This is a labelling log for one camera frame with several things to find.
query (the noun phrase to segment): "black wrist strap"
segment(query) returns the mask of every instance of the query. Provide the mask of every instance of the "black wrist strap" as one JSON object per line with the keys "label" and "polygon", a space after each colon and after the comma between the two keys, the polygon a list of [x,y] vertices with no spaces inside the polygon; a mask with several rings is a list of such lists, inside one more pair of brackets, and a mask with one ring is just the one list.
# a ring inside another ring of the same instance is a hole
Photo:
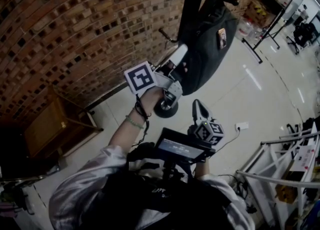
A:
{"label": "black wrist strap", "polygon": [[140,145],[145,139],[145,136],[147,134],[147,131],[148,131],[149,125],[150,125],[148,118],[151,116],[151,114],[149,116],[147,115],[147,113],[142,105],[142,102],[140,100],[140,97],[138,95],[136,95],[136,103],[135,103],[134,108],[135,108],[136,112],[138,114],[140,114],[140,116],[145,120],[145,129],[143,132],[143,137],[137,144],[133,145],[133,146],[137,146],[137,145]]}

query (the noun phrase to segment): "metal rack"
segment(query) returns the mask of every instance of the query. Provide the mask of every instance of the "metal rack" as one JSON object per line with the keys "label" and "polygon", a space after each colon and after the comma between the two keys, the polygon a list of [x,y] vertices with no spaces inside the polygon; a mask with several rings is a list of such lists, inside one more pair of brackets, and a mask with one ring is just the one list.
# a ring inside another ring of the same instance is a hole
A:
{"label": "metal rack", "polygon": [[259,64],[263,63],[263,60],[261,59],[261,57],[256,53],[256,49],[257,47],[266,39],[266,38],[271,38],[275,44],[277,45],[277,49],[280,49],[279,44],[275,41],[276,36],[279,34],[279,32],[285,27],[283,26],[278,32],[275,32],[273,34],[270,34],[270,32],[272,31],[272,29],[277,25],[277,23],[279,22],[279,20],[281,19],[281,17],[284,15],[284,13],[286,12],[287,8],[282,8],[278,15],[274,18],[272,24],[270,25],[270,27],[268,28],[268,30],[266,31],[266,33],[262,36],[262,38],[259,40],[259,42],[252,47],[251,44],[245,39],[242,39],[242,42],[245,44],[245,46],[251,50],[251,52],[253,53],[254,57],[256,58],[256,60],[258,61]]}
{"label": "metal rack", "polygon": [[[314,152],[301,181],[281,179],[292,160],[297,160],[297,151],[305,140],[307,140],[308,146],[314,148]],[[284,143],[289,144],[288,150],[280,149],[281,144]],[[249,183],[263,217],[269,226],[275,226],[279,222],[281,230],[285,230],[286,220],[298,208],[297,229],[300,229],[304,220],[304,206],[307,201],[304,190],[306,188],[320,189],[320,182],[312,182],[312,172],[319,147],[320,132],[317,132],[316,125],[313,123],[312,129],[307,131],[283,136],[279,140],[261,142],[260,150],[244,170],[237,170],[237,173],[242,175]],[[277,184],[297,188],[297,198],[293,204],[278,199]]]}

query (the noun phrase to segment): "plastic bottle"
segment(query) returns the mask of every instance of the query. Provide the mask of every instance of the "plastic bottle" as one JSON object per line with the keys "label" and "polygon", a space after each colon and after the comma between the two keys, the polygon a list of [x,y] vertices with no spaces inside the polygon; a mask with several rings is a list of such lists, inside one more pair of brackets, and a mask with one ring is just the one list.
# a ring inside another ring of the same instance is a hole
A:
{"label": "plastic bottle", "polygon": [[258,41],[260,40],[262,33],[263,33],[263,30],[260,27],[253,26],[253,30],[250,32],[249,38],[252,41]]}
{"label": "plastic bottle", "polygon": [[238,24],[235,36],[242,40],[243,38],[247,37],[250,32],[253,30],[252,20],[242,18]]}

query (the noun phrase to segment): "brick wall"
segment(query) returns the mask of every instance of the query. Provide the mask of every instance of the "brick wall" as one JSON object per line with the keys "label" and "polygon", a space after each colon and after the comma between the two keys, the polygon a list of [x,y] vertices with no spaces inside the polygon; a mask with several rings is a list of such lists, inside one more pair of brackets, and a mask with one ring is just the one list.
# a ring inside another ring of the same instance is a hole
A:
{"label": "brick wall", "polygon": [[[184,0],[0,0],[0,122],[26,126],[47,105],[47,87],[88,105],[156,61],[175,37]],[[228,7],[239,16],[250,0]]]}

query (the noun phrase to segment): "beaded bracelet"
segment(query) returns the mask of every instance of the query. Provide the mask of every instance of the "beaded bracelet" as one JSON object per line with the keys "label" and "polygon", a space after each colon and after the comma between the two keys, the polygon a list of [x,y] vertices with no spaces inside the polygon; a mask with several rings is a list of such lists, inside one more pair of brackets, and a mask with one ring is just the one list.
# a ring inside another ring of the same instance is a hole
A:
{"label": "beaded bracelet", "polygon": [[125,116],[125,120],[130,122],[133,126],[138,127],[139,129],[144,129],[142,125],[134,122],[128,115]]}

